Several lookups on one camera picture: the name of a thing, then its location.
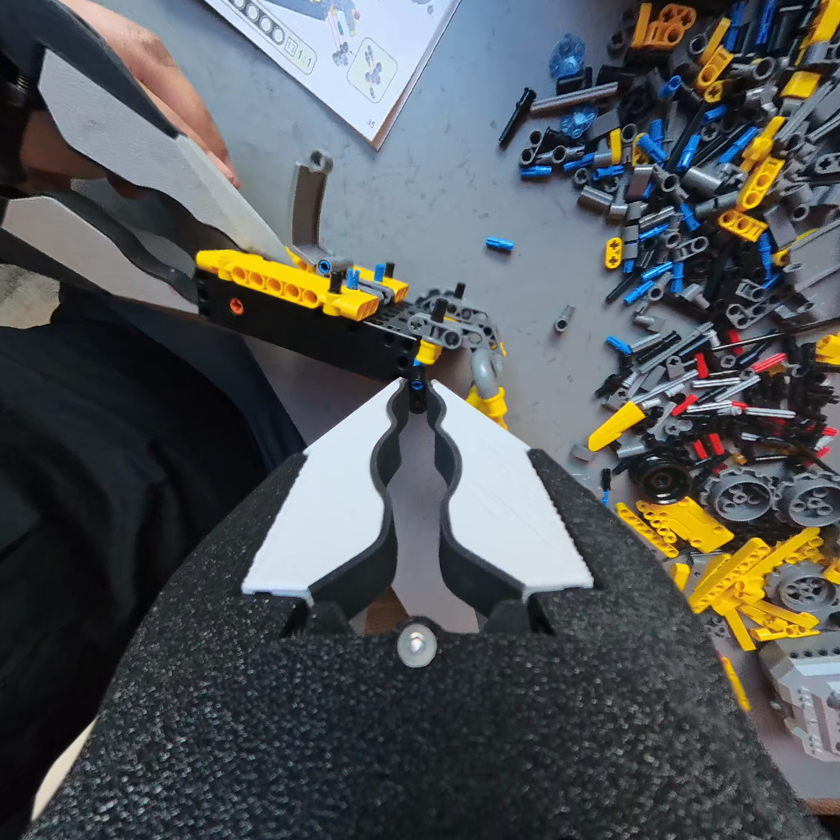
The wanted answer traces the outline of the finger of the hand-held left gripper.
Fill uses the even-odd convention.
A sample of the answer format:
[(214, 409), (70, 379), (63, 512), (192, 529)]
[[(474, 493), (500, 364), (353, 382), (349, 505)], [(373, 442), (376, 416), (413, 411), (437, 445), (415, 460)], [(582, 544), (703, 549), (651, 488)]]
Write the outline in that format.
[(238, 249), (293, 265), (278, 236), (189, 137), (172, 138), (156, 128), (51, 50), (38, 90), (76, 152), (125, 181), (168, 195)]
[(2, 261), (182, 318), (201, 316), (183, 248), (76, 192), (3, 195)]

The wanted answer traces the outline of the pile of loose brick parts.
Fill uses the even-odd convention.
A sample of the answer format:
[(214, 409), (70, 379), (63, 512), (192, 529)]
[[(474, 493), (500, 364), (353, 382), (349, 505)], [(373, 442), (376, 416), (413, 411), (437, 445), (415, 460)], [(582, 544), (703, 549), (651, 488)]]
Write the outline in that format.
[(838, 798), (838, 2), (628, 2), (526, 87), (523, 181), (604, 223), (604, 422), (620, 520), (654, 550), (806, 798)]

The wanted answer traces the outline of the yellow black brick vehicle model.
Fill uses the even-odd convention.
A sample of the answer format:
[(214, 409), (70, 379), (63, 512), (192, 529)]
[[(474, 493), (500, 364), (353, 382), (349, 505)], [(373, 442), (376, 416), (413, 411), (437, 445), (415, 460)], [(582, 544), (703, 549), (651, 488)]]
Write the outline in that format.
[(466, 299), (466, 284), (411, 301), (392, 262), (366, 269), (322, 246), (320, 221), (333, 168), (325, 152), (296, 165), (291, 190), (293, 265), (234, 248), (197, 252), (201, 315), (218, 326), (378, 382), (405, 379), (442, 354), (469, 354), (466, 401), (507, 428), (501, 383), (506, 351), (494, 318)]

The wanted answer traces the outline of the grey desk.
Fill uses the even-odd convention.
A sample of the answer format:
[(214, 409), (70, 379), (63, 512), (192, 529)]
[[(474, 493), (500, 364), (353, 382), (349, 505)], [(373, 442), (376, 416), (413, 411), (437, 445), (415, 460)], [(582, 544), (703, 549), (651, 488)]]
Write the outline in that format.
[[(466, 284), (507, 350), (503, 384), (511, 432), (545, 450), (594, 494), (602, 451), (571, 456), (609, 412), (595, 389), (616, 369), (609, 335), (641, 332), (618, 301), (603, 249), (604, 221), (576, 204), (566, 176), (522, 180), (518, 156), (532, 128), (506, 150), (498, 138), (525, 87), (553, 92), (548, 59), (565, 33), (582, 37), (593, 67), (624, 2), (461, 2), (379, 151), (203, 2), (102, 2), (157, 34), (203, 97), (227, 143), (242, 192), (288, 236), (293, 166), (332, 156), (322, 207), (327, 249), (373, 267), (395, 262), (412, 294)], [(487, 237), (513, 241), (494, 253)], [(575, 313), (562, 334), (553, 322)]]

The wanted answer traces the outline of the person's left hand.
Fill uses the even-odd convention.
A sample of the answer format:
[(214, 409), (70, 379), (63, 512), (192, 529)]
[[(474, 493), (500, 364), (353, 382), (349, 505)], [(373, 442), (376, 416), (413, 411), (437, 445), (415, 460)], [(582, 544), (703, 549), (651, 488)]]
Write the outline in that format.
[[(158, 36), (94, 2), (65, 1), (64, 5), (99, 33), (169, 122), (193, 140), (238, 189), (238, 176), (215, 121)], [(18, 187), (25, 192), (68, 190), (74, 180), (103, 178), (124, 196), (140, 195), (137, 185), (73, 151), (46, 112), (31, 115), (20, 156), (26, 178)]]

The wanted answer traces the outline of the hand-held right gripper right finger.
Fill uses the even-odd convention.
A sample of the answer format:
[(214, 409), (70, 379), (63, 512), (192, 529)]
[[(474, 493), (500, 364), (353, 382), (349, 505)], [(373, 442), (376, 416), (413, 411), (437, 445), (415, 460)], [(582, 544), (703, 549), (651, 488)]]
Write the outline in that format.
[(446, 484), (439, 566), (461, 600), (591, 589), (593, 575), (534, 468), (530, 447), (439, 381), (427, 388), (434, 464)]

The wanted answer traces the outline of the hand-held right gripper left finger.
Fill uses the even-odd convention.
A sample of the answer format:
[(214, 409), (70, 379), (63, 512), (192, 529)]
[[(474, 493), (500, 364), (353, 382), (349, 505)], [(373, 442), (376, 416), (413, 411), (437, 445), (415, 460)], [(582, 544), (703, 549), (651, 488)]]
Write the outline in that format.
[(398, 381), (304, 451), (241, 584), (245, 595), (368, 606), (397, 562), (388, 486), (398, 470)]

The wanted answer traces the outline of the instruction booklet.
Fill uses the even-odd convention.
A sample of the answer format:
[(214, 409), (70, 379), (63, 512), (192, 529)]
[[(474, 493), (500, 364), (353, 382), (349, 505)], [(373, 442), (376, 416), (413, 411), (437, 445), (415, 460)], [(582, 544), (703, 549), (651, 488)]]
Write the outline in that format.
[(205, 1), (379, 150), (459, 1)]

